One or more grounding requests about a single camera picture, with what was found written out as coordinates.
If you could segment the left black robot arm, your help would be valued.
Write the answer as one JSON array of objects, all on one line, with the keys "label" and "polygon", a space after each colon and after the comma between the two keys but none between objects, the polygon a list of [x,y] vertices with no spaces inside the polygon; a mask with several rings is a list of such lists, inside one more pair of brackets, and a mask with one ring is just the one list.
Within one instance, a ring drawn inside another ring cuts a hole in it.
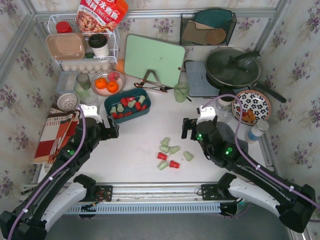
[{"label": "left black robot arm", "polygon": [[100,141],[119,136],[119,126],[107,117],[109,127],[94,118],[82,118],[75,133],[59,151],[52,167],[32,193],[12,212],[0,215],[0,230],[5,240],[44,240],[54,223],[75,203],[90,198],[96,182],[81,174],[60,193]]}]

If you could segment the clear plastic cup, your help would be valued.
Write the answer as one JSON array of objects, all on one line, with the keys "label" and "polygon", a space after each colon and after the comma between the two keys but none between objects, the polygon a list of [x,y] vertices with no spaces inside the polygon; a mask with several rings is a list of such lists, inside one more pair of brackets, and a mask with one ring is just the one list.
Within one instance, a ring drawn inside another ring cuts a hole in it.
[{"label": "clear plastic cup", "polygon": [[84,104],[87,106],[96,106],[100,105],[98,95],[94,92],[89,92],[88,95],[84,98]]}]

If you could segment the teal storage basket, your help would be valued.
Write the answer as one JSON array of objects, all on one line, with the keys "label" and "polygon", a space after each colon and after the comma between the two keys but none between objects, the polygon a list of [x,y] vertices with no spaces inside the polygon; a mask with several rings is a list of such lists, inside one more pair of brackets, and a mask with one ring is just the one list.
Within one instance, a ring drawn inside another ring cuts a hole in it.
[{"label": "teal storage basket", "polygon": [[146,115],[150,107],[150,97],[142,88],[122,91],[104,101],[107,116],[113,117],[117,124]]}]

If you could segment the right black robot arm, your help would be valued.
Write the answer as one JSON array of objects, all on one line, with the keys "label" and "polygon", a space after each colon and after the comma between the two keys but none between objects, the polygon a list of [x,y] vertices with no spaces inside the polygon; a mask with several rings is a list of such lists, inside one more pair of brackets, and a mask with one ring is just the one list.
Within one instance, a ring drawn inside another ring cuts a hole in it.
[{"label": "right black robot arm", "polygon": [[223,136],[216,120],[196,123],[192,137],[204,156],[216,166],[228,170],[219,180],[222,189],[236,198],[246,199],[275,214],[290,230],[303,233],[314,211],[319,208],[316,192],[308,184],[290,182],[254,160],[241,147],[237,131]]}]

